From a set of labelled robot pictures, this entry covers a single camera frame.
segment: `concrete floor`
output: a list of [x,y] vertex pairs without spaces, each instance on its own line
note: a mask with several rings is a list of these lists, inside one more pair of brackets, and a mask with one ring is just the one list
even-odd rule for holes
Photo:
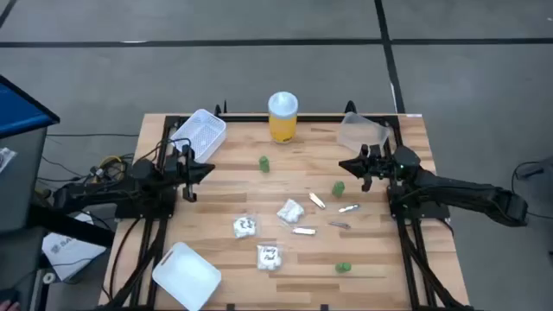
[[[553,37],[548,0],[384,0],[391,38]],[[18,0],[1,41],[378,38],[373,1]],[[440,175],[510,186],[523,161],[553,155],[553,46],[394,47],[408,113],[424,115]],[[137,133],[145,112],[265,111],[278,90],[301,111],[394,112],[381,46],[0,48],[0,73],[61,117],[50,133]],[[44,155],[86,172],[136,138],[48,139]],[[69,175],[43,163],[40,176]],[[518,184],[535,213],[553,215],[553,177]],[[107,215],[110,211],[100,211]],[[510,229],[453,210],[455,242],[476,308],[550,310],[553,223]],[[56,284],[49,310],[93,308],[106,260],[79,285]]]

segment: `yellow cup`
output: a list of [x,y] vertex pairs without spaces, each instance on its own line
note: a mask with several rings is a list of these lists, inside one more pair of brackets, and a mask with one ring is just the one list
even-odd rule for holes
[[297,98],[290,92],[276,92],[269,98],[269,131],[277,143],[287,143],[296,134]]

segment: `green cube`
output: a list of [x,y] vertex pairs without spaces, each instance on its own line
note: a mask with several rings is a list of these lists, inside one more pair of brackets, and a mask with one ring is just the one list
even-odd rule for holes
[[259,158],[259,169],[264,173],[269,173],[269,159],[265,155]]
[[336,198],[339,198],[344,193],[344,189],[346,189],[346,185],[344,185],[343,181],[336,181],[334,183],[334,187],[332,188],[332,195]]
[[344,273],[344,272],[348,272],[349,270],[352,269],[352,264],[351,263],[337,263],[335,268],[336,268],[336,272]]

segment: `computer monitor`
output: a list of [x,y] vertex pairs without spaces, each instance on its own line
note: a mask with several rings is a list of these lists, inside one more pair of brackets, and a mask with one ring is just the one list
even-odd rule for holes
[[60,117],[0,75],[0,138],[59,122]]

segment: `wooden table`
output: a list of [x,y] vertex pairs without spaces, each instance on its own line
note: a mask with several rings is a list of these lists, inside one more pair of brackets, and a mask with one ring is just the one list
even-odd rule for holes
[[[166,115],[147,114],[143,120],[135,158],[154,148],[162,137]],[[404,144],[421,157],[422,166],[435,170],[420,116],[400,115]],[[168,223],[165,250],[185,242],[222,273],[222,282],[204,309],[410,309],[397,226],[390,216],[385,187],[387,180],[361,192],[361,180],[338,166],[338,161],[356,152],[336,142],[338,123],[299,123],[294,141],[272,143],[266,123],[228,123],[227,138],[209,159],[217,168],[194,188],[198,202],[178,199],[175,215]],[[259,171],[260,156],[270,159],[270,173]],[[346,190],[335,199],[331,189],[344,181]],[[317,194],[327,205],[319,209],[308,198]],[[299,225],[316,226],[316,236],[290,233],[276,216],[286,199],[305,209]],[[355,212],[338,214],[338,208],[359,203]],[[260,235],[236,239],[232,222],[237,215],[256,214]],[[105,286],[122,236],[132,222],[118,225]],[[348,223],[352,229],[330,226],[329,221]],[[115,289],[135,269],[143,234],[143,221],[134,228],[118,261]],[[451,232],[443,224],[423,221],[423,236],[430,266],[453,297],[468,303]],[[257,270],[260,242],[277,242],[283,247],[283,266],[277,272]],[[339,262],[352,263],[345,274],[334,271]],[[141,300],[146,301],[150,270],[143,279]],[[423,282],[416,268],[421,303],[425,303]],[[105,302],[103,295],[100,302]],[[156,309],[182,309],[163,289],[158,289]]]

